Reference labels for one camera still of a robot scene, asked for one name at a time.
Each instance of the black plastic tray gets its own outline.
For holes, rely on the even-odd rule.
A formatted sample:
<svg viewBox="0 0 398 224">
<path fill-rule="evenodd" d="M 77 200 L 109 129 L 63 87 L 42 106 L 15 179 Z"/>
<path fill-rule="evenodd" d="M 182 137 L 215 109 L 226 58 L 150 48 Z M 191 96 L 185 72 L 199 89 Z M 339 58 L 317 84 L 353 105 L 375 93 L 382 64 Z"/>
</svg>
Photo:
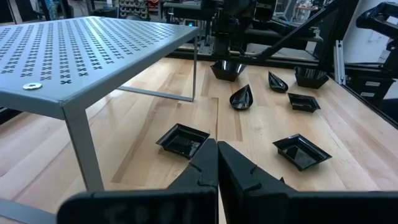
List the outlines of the black plastic tray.
<svg viewBox="0 0 398 224">
<path fill-rule="evenodd" d="M 209 135 L 203 131 L 182 124 L 176 124 L 156 144 L 163 146 L 166 151 L 174 152 L 187 159 L 191 159 Z"/>
<path fill-rule="evenodd" d="M 295 67 L 297 85 L 301 87 L 319 89 L 329 77 L 326 72 L 310 68 Z"/>
<path fill-rule="evenodd" d="M 294 164 L 299 171 L 331 158 L 331 155 L 314 145 L 301 134 L 287 137 L 273 142 L 273 144 L 278 148 L 278 153 Z"/>
<path fill-rule="evenodd" d="M 301 110 L 313 113 L 320 110 L 317 100 L 312 96 L 304 96 L 293 93 L 288 93 L 290 104 L 293 110 Z"/>
<path fill-rule="evenodd" d="M 216 78 L 220 80 L 235 82 L 236 78 L 243 72 L 244 68 L 246 68 L 246 65 L 236 62 L 219 60 L 210 68 Z"/>
</svg>

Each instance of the metal table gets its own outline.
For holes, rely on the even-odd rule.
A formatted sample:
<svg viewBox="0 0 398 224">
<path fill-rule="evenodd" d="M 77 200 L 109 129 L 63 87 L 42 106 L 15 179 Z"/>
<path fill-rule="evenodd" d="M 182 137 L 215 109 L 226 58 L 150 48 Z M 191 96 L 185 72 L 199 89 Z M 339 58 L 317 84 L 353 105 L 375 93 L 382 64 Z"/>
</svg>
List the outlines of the metal table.
<svg viewBox="0 0 398 224">
<path fill-rule="evenodd" d="M 0 106 L 65 120 L 88 190 L 104 190 L 85 110 L 115 89 L 195 97 L 199 28 L 84 17 L 0 27 Z M 121 86 L 195 39 L 192 97 Z"/>
</svg>

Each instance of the white wall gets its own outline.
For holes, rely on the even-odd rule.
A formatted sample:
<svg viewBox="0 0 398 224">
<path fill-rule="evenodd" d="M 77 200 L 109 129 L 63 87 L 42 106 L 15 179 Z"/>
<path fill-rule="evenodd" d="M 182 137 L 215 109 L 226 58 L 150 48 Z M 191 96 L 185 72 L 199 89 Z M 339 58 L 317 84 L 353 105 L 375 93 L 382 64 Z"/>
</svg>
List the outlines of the white wall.
<svg viewBox="0 0 398 224">
<path fill-rule="evenodd" d="M 398 99 L 398 79 L 394 79 L 396 82 L 394 82 L 390 89 L 388 90 L 386 96 L 384 99 Z"/>
<path fill-rule="evenodd" d="M 377 62 L 386 49 L 388 37 L 370 29 L 356 27 L 356 19 L 365 11 L 386 0 L 360 0 L 353 20 L 344 37 L 344 60 L 348 63 Z M 390 17 L 389 22 L 397 23 L 398 19 Z"/>
</svg>

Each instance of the perforated metal tabletop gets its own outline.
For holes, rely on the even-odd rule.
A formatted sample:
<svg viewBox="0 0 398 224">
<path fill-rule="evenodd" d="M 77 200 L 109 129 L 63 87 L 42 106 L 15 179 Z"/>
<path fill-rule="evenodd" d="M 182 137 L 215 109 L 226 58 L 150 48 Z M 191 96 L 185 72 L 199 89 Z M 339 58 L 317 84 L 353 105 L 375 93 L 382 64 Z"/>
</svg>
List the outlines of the perforated metal tabletop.
<svg viewBox="0 0 398 224">
<path fill-rule="evenodd" d="M 60 105 L 88 107 L 197 34 L 103 17 L 0 27 L 0 105 L 64 119 Z"/>
</svg>

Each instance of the black machine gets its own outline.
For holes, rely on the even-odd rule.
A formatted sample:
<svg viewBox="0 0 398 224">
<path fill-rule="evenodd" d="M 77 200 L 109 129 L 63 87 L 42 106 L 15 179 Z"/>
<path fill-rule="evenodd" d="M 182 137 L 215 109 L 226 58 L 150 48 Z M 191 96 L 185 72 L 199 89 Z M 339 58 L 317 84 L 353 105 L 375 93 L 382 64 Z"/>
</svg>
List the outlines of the black machine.
<svg viewBox="0 0 398 224">
<path fill-rule="evenodd" d="M 385 110 L 386 104 L 383 102 L 384 96 L 394 82 L 393 78 L 398 78 L 398 65 L 395 63 L 397 61 L 396 35 L 398 29 L 396 24 L 387 22 L 390 16 L 397 17 L 396 3 L 384 2 L 365 12 L 357 22 L 359 28 L 372 29 L 392 39 L 387 46 L 391 52 L 387 61 L 384 64 L 378 64 L 344 63 L 343 60 L 340 60 L 339 64 L 339 61 L 334 58 L 333 51 L 337 51 L 336 48 L 340 46 L 336 41 L 341 42 L 344 39 L 353 12 L 359 3 L 358 0 L 334 0 L 325 5 L 323 5 L 323 1 L 314 1 L 319 7 L 318 11 L 303 24 L 295 24 L 274 16 L 276 0 L 203 1 L 207 2 L 209 6 L 206 11 L 209 14 L 212 12 L 214 15 L 211 26 L 211 36 L 214 41 L 213 45 L 209 46 L 210 50 L 206 51 L 210 53 L 201 54 L 199 51 L 199 60 L 228 60 L 246 65 L 289 69 L 303 67 L 329 72 L 336 80 L 344 80 L 339 82 L 343 88 L 398 128 L 396 115 L 394 117 L 394 113 L 384 112 L 392 110 Z M 170 6 L 174 9 L 175 17 L 184 17 L 184 14 L 179 13 L 177 9 L 181 5 L 183 4 L 174 3 L 173 6 Z M 328 27 L 321 30 L 322 38 L 314 37 L 312 27 L 325 21 L 329 22 Z M 316 60 L 273 57 L 284 47 L 305 50 L 309 41 L 317 43 L 318 57 Z M 258 54 L 249 54 L 246 53 L 248 43 L 271 47 Z M 192 59 L 193 52 L 178 49 L 169 57 Z"/>
<path fill-rule="evenodd" d="M 377 77 L 362 74 L 351 79 L 347 85 L 360 94 L 374 106 L 381 106 L 383 98 L 393 84 L 391 77 L 398 75 L 398 25 L 388 22 L 390 17 L 398 17 L 398 4 L 393 2 L 380 3 L 373 9 L 364 12 L 356 20 L 356 26 L 363 29 L 371 29 L 391 38 L 387 45 L 390 54 L 385 63 L 376 63 L 373 66 L 381 70 Z"/>
<path fill-rule="evenodd" d="M 298 192 L 226 142 L 208 139 L 164 190 L 88 192 L 67 200 L 57 223 L 387 223 L 396 192 Z"/>
</svg>

